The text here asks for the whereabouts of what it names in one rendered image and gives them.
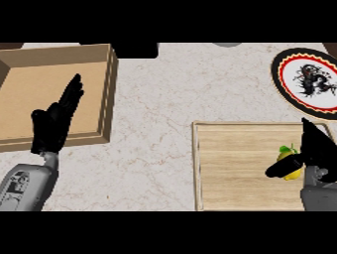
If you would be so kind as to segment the pale wooden tray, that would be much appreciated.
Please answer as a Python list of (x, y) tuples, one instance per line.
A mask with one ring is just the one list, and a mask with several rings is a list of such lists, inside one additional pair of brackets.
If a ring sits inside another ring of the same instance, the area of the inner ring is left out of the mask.
[(193, 122), (195, 207), (199, 211), (300, 211), (303, 180), (270, 178), (282, 146), (301, 144), (298, 122)]

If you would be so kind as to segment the white plate with dragon print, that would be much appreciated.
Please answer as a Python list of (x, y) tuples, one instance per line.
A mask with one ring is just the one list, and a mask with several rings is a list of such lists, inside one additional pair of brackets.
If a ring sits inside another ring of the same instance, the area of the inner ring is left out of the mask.
[(337, 121), (337, 59), (311, 49), (283, 50), (270, 63), (274, 88), (292, 107)]

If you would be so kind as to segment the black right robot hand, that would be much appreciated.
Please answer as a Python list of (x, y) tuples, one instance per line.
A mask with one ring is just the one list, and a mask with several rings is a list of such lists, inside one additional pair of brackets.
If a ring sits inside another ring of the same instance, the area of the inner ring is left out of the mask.
[(337, 144), (314, 124), (301, 118), (303, 134), (300, 153), (286, 156), (264, 171), (269, 178), (282, 178), (303, 166), (317, 166), (328, 170), (322, 177), (323, 183), (337, 182)]

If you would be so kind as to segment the open brown wooden drawer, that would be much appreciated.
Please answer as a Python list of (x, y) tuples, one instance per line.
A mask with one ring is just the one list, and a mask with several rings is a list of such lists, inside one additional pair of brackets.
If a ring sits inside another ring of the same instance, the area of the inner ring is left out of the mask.
[(116, 65), (108, 44), (0, 51), (0, 153), (31, 148), (31, 112), (59, 101), (75, 76), (84, 96), (65, 145), (109, 141)]

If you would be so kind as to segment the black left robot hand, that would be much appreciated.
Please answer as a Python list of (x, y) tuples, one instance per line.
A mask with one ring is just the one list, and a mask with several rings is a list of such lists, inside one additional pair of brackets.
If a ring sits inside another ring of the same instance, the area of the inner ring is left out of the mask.
[(81, 75), (77, 73), (69, 81), (62, 97), (46, 110), (35, 109), (32, 120), (32, 146), (31, 153), (59, 153), (65, 146), (72, 117), (84, 95)]

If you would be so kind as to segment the yellow lemon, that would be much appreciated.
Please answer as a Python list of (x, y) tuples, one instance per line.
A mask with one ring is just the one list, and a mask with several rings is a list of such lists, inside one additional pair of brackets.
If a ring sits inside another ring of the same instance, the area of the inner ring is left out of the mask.
[[(292, 146), (286, 147), (286, 146), (280, 146), (279, 147), (279, 155), (276, 157), (276, 159), (280, 161), (286, 156), (294, 155), (297, 153), (297, 150), (294, 149)], [(301, 170), (295, 170), (292, 173), (289, 173), (286, 176), (283, 176), (282, 178), (286, 181), (295, 180), (301, 175)]]

